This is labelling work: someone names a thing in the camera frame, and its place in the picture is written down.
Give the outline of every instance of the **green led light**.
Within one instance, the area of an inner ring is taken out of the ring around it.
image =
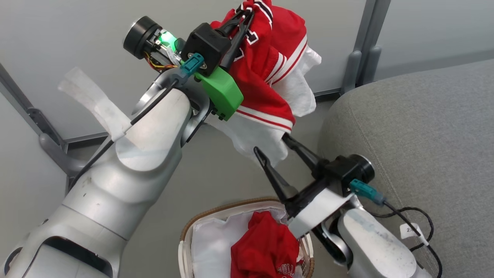
[[[166,31],[160,36],[160,42],[164,46],[170,46],[171,50],[175,52],[175,41],[177,40],[176,37],[174,37],[170,32]]]

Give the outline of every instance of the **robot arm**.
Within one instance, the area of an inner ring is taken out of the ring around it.
[[[166,31],[148,17],[133,24],[125,49],[139,59],[147,58],[151,66],[171,60],[182,65],[166,71],[155,68],[160,75],[136,106],[126,136],[103,143],[77,175],[63,203],[14,248],[3,264],[6,277],[119,276],[124,248],[177,167],[181,148],[208,114],[227,120],[242,102],[226,74],[252,21],[253,14],[242,13],[219,30],[201,24],[187,41],[167,41]],[[226,39],[237,25],[240,31]],[[170,52],[171,46],[181,49],[181,54]],[[188,67],[187,61],[197,57],[199,64]],[[201,83],[189,78],[191,74]],[[351,277],[430,277],[347,191],[353,179],[372,180],[374,170],[368,160],[352,155],[329,162],[289,135],[283,140],[316,179],[301,192],[271,167],[260,149],[254,152],[286,206],[291,217],[288,227],[296,237],[312,231],[334,261],[348,267]],[[330,185],[341,186],[344,196],[329,190]]]
[[[316,179],[298,192],[271,167],[269,159],[254,150],[280,201],[285,205],[292,234],[299,238],[312,232],[336,264],[346,266],[350,277],[429,278],[409,249],[369,214],[350,191],[354,179],[374,178],[372,164],[364,157],[319,158],[290,135],[283,141],[302,158]],[[329,187],[341,188],[343,196]]]

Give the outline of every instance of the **yellow wire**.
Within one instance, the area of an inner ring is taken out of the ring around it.
[[[148,56],[148,61],[151,65],[153,65],[153,67],[155,68],[165,68],[165,66],[158,66],[158,65],[155,65],[152,61],[151,61],[151,58],[149,56],[149,54],[147,52],[144,52],[146,54],[146,56]]]

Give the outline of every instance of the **green 3d-printed part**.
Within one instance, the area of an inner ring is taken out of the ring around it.
[[[233,77],[220,67],[217,67],[208,77],[197,72],[195,76],[201,80],[204,90],[214,103],[217,109],[216,115],[228,121],[244,100],[244,95]]]
[[[168,32],[168,31],[164,32],[159,37],[159,40],[164,46],[171,47],[171,50],[173,50],[173,52],[175,52],[175,41],[177,40],[177,38],[175,36],[173,36],[172,33]]]

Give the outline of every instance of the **basket rim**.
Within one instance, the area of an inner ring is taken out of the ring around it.
[[[187,231],[190,229],[193,223],[195,223],[197,220],[206,217],[208,215],[211,215],[213,213],[230,209],[233,207],[238,207],[238,206],[243,206],[243,205],[248,205],[248,204],[254,204],[254,203],[260,203],[260,202],[266,202],[266,201],[274,201],[280,203],[280,200],[276,197],[260,197],[260,198],[253,198],[253,199],[247,199],[243,201],[238,201],[238,202],[233,202],[229,203],[226,205],[218,206],[215,208],[212,208],[210,210],[207,210],[205,212],[199,213],[198,215],[194,216],[187,224],[185,225],[184,229],[182,230],[182,234],[180,235],[180,241],[185,240],[185,235],[187,234]],[[309,259],[309,271],[306,275],[306,278],[311,278],[312,274],[314,272],[314,258]]]

